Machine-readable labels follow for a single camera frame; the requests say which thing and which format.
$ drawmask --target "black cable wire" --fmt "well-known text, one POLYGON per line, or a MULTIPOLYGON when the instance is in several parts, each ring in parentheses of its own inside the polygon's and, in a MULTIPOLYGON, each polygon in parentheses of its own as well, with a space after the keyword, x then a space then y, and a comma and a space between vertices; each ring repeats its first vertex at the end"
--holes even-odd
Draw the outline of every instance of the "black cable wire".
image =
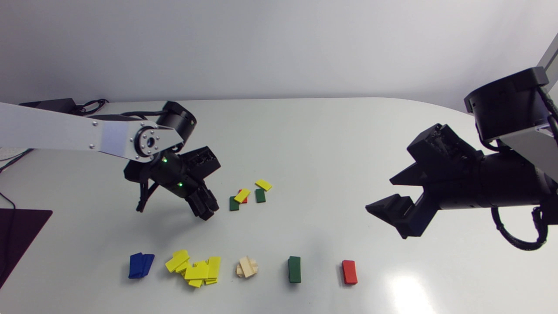
POLYGON ((504 236, 504 239, 506 239, 511 245, 515 246, 516 248, 524 251, 534 251, 539 249, 544 243, 546 243, 546 236, 549 234, 549 226, 542 222, 540 207, 535 207, 531 212, 531 215, 533 216, 533 222, 535 223, 535 229, 538 232, 538 238, 535 242, 526 242, 512 236, 506 230, 506 228, 504 228, 504 224, 500 219, 498 207, 492 207, 490 211, 492 213, 492 220, 494 220, 494 223, 496 224, 496 229, 500 231, 502 236, 504 236))
POLYGON ((10 160, 7 164, 5 164, 4 166, 0 167, 0 173, 2 173, 4 170, 6 170, 9 166, 15 164, 16 162, 18 162, 20 159, 22 159, 25 155, 29 154, 30 152, 33 151, 33 148, 29 148, 28 150, 22 152, 19 156, 13 158, 12 160, 10 160))
POLYGON ((72 110, 70 113, 72 115, 77 115, 77 116, 88 116, 88 115, 92 115, 94 113, 96 113, 97 111, 99 111, 101 108, 103 108, 103 106, 108 103, 110 101, 101 98, 101 99, 97 99, 94 101, 89 101, 87 103, 85 103, 84 105, 81 106, 75 106, 74 110, 72 110), (91 110, 87 110, 87 107, 91 106, 92 104, 98 104, 95 108, 91 109, 91 110))
POLYGON ((16 204, 12 202, 11 199, 7 198, 4 194, 2 194, 2 192, 0 192, 0 196, 4 198, 6 201, 10 202, 10 204, 12 204, 13 207, 12 216, 9 219, 9 224, 6 231, 6 244, 4 247, 4 258, 3 258, 4 261, 2 262, 2 270, 0 271, 0 277, 3 277, 4 272, 6 271, 6 266, 8 265, 9 241, 10 241, 10 236, 12 235, 12 226, 13 226, 13 221, 15 220, 16 217, 17 207, 16 204))
POLYGON ((14 156, 9 157, 9 158, 0 159, 0 161, 6 161, 6 160, 10 160, 10 159, 12 159, 12 158, 19 157, 19 156, 20 156, 21 154, 23 154, 23 153, 25 153, 25 152, 23 151, 23 152, 21 152, 21 153, 19 153, 19 154, 16 154, 16 155, 14 155, 14 156))
POLYGON ((161 111, 129 111, 129 112, 124 112, 121 113, 121 116, 138 116, 144 120, 147 120, 146 116, 161 116, 166 114, 167 111, 166 110, 161 110, 161 111))

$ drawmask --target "silver arm segment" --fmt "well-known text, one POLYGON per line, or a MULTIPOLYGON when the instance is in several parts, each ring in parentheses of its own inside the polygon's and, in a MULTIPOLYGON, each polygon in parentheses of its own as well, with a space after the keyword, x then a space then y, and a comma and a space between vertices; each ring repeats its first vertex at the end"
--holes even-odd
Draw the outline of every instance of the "silver arm segment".
POLYGON ((102 121, 0 102, 0 147, 87 150, 146 163, 183 139, 148 120, 102 121))
POLYGON ((558 182, 558 146, 548 123, 499 137, 506 145, 558 182))

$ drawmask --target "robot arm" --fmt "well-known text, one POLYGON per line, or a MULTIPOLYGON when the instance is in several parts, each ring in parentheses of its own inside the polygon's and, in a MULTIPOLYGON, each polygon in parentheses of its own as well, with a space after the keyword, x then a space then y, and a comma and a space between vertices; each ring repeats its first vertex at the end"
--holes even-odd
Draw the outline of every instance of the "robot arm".
POLYGON ((7 132, 3 147, 100 151, 141 163, 184 141, 173 128, 149 120, 80 117, 6 103, 0 103, 0 125, 7 132))
POLYGON ((391 178, 392 184, 422 186, 415 203, 394 194, 366 210, 394 226, 401 237, 421 236, 438 210, 490 207, 497 229, 514 246, 535 250, 546 241, 547 226, 558 224, 557 110, 541 87, 544 68, 531 68, 487 84, 469 94, 481 143, 495 154, 484 155, 447 125, 437 124, 407 147, 416 161, 391 178), (496 141, 498 147, 490 145, 496 141), (537 205, 533 220, 539 238, 511 236, 498 207, 537 205))
POLYGON ((7 131, 0 146, 100 151, 129 159, 124 176, 140 184, 138 212, 163 186, 207 220, 219 206, 204 178, 220 168, 219 161, 207 146, 177 154, 196 124, 194 115, 176 102, 167 102, 160 112, 90 117, 0 103, 0 125, 7 131), (159 116, 156 123, 131 117, 149 114, 159 116), (149 179, 155 182, 151 187, 149 179))

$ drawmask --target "yellow block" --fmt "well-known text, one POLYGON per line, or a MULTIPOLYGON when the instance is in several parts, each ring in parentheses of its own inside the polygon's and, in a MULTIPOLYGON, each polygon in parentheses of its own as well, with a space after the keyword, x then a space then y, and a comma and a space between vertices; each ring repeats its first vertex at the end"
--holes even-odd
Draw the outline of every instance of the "yellow block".
POLYGON ((188 284, 192 287, 196 287, 199 288, 201 287, 201 285, 204 283, 203 279, 194 279, 194 280, 189 280, 188 284))
POLYGON ((180 250, 180 251, 176 251, 176 252, 172 253, 172 257, 175 257, 175 256, 177 256, 177 255, 179 255, 179 254, 184 254, 184 253, 186 253, 186 255, 188 255, 188 251, 186 251, 186 250, 180 250))
POLYGON ((175 271, 175 269, 180 266, 182 263, 187 261, 190 257, 188 256, 188 252, 186 250, 175 252, 174 256, 165 263, 166 268, 169 270, 169 273, 175 271))
POLYGON ((273 187, 271 184, 267 183, 264 179, 257 180, 256 185, 266 190, 266 192, 273 187))
POLYGON ((187 259, 184 263, 180 264, 176 269, 175 272, 177 273, 182 273, 184 270, 186 270, 186 268, 188 267, 192 267, 192 265, 190 265, 190 259, 187 259))
POLYGON ((208 278, 217 278, 219 276, 219 266, 221 264, 221 258, 218 256, 212 256, 208 260, 209 273, 208 278))
POLYGON ((199 261, 194 267, 186 268, 186 273, 184 274, 184 279, 207 279, 209 273, 209 266, 205 261, 199 261))
POLYGON ((249 194, 250 194, 250 190, 242 189, 240 190, 240 192, 238 192, 234 200, 237 201, 237 203, 242 203, 248 197, 249 194))

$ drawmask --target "white tabletop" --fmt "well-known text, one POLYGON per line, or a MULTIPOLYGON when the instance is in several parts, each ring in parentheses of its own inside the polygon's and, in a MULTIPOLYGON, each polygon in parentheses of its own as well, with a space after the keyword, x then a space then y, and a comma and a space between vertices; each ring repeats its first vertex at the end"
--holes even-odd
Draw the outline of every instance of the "white tabletop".
MULTIPOLYGON (((144 213, 127 161, 101 153, 40 150, 0 176, 20 208, 54 214, 0 290, 0 313, 549 313, 556 311, 558 239, 520 251, 488 209, 440 211, 420 238, 402 240, 364 206, 394 193, 389 178, 413 160, 407 145, 448 123, 479 148, 474 119, 387 98, 180 102, 198 119, 184 151, 208 145, 222 167, 206 179, 221 209, 209 220, 160 188, 144 213), (240 211, 228 198, 257 179, 273 184, 240 211), (164 263, 221 256, 219 283, 189 287, 164 263), (149 275, 128 279, 131 254, 155 254, 149 275), (234 274, 256 259, 253 278, 234 274), (302 283, 287 259, 300 256, 302 283), (359 283, 342 283, 356 261, 359 283)), ((164 102, 111 103, 99 113, 159 110, 164 102)), ((530 208, 502 210, 511 233, 535 239, 530 208)))

